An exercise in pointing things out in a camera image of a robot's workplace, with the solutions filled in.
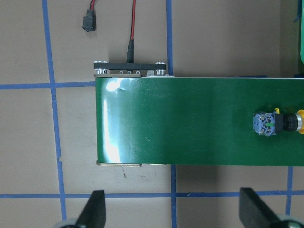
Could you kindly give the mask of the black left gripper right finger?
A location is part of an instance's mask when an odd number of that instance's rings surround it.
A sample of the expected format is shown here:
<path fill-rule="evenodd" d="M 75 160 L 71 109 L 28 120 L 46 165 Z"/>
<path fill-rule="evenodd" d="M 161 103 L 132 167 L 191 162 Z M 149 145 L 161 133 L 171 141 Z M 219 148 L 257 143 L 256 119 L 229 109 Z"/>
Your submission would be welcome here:
<path fill-rule="evenodd" d="M 239 190 L 239 219 L 245 228 L 272 228 L 278 216 L 252 188 Z"/>

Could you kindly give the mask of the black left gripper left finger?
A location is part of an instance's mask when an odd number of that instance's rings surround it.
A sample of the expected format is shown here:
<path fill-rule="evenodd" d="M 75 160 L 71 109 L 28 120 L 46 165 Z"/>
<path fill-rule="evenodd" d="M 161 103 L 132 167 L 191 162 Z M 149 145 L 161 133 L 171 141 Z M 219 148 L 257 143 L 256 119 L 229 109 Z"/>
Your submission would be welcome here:
<path fill-rule="evenodd" d="M 76 220 L 77 228 L 104 228 L 106 223 L 106 207 L 104 190 L 92 192 L 84 209 Z"/>

